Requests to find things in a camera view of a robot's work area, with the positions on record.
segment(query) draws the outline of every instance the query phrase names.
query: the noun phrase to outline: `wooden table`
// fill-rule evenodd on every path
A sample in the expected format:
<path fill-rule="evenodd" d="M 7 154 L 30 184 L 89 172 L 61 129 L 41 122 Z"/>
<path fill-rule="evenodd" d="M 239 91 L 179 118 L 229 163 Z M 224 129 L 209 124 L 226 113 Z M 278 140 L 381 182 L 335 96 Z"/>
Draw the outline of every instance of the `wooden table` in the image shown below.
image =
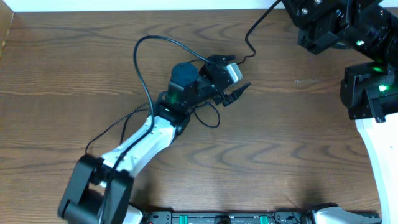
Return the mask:
<path fill-rule="evenodd" d="M 177 39 L 202 55 L 251 54 L 243 39 L 258 11 L 18 13 L 0 61 L 0 222 L 62 222 L 59 201 L 89 140 L 147 101 L 132 68 L 144 35 Z M 315 56 L 274 11 L 250 36 L 258 53 L 241 65 L 252 86 L 221 125 L 192 119 L 140 173 L 132 202 L 174 210 L 273 210 L 335 202 L 380 212 L 366 148 L 340 102 L 344 68 L 367 62 L 353 50 Z M 172 67 L 193 57 L 161 40 L 139 48 L 152 97 Z M 207 108 L 206 122 L 216 122 Z M 146 114 L 131 119 L 127 135 Z M 90 152 L 116 147 L 118 126 Z"/>

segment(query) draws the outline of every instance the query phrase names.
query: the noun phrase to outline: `white wall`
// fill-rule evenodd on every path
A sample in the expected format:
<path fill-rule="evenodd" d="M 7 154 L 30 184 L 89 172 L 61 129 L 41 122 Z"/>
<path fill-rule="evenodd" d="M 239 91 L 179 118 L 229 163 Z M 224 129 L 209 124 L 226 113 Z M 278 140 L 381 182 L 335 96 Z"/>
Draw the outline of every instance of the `white wall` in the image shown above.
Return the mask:
<path fill-rule="evenodd" d="M 4 0 L 14 12 L 266 9 L 274 0 Z M 384 0 L 383 7 L 398 7 Z"/>

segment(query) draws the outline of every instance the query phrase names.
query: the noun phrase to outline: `wood grain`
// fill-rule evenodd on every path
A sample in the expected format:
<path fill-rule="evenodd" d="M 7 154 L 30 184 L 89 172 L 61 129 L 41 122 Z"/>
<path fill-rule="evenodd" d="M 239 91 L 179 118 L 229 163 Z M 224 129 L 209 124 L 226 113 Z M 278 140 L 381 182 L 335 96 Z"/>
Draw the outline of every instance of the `wood grain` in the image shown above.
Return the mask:
<path fill-rule="evenodd" d="M 139 38 L 166 35 L 202 55 L 241 59 L 250 54 L 244 35 L 262 13 L 17 14 L 0 62 L 0 222 L 62 222 L 56 209 L 86 143 L 146 101 L 132 69 Z M 368 60 L 352 50 L 314 56 L 297 45 L 297 32 L 285 11 L 270 14 L 250 37 L 257 56 L 241 65 L 252 86 L 219 107 L 218 129 L 192 119 L 138 176 L 133 203 L 223 211 L 335 202 L 380 212 L 366 148 L 339 97 L 344 68 Z M 138 55 L 154 98 L 171 68 L 193 58 L 160 40 L 143 42 Z M 199 115 L 216 121 L 208 108 Z M 127 134 L 145 117 L 135 116 Z M 120 131 L 90 152 L 116 147 Z"/>
<path fill-rule="evenodd" d="M 2 48 L 6 44 L 6 38 L 11 26 L 12 17 L 14 13 L 8 8 L 3 0 L 0 0 L 0 58 Z"/>

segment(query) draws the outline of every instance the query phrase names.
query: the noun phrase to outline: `screw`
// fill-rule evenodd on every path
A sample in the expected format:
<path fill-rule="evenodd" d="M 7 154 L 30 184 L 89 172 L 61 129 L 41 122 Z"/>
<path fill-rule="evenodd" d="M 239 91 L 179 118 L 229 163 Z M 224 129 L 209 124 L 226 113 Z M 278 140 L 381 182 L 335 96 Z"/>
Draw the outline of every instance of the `screw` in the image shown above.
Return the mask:
<path fill-rule="evenodd" d="M 302 13 L 304 16 L 307 15 L 308 9 L 303 8 L 303 9 L 301 10 L 301 13 Z"/>

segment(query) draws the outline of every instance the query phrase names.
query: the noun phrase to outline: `green light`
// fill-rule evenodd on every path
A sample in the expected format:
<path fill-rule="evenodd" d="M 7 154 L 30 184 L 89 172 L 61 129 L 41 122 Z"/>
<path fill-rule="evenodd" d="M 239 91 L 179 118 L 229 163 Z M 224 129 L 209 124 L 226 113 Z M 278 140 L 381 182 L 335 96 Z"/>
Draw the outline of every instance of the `green light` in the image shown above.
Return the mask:
<path fill-rule="evenodd" d="M 380 91 L 386 91 L 386 90 L 388 90 L 388 86 L 381 85 L 381 86 L 379 86 L 379 90 Z"/>
<path fill-rule="evenodd" d="M 375 71 L 377 71 L 377 72 L 384 72 L 383 69 L 381 69 L 381 68 L 379 68 L 379 67 L 377 67 L 377 66 L 372 67 L 372 69 L 375 70 Z"/>
<path fill-rule="evenodd" d="M 362 40 L 359 40 L 359 41 L 356 42 L 356 45 L 358 45 L 358 46 L 361 46 L 363 44 L 365 44 L 365 42 L 363 42 Z"/>

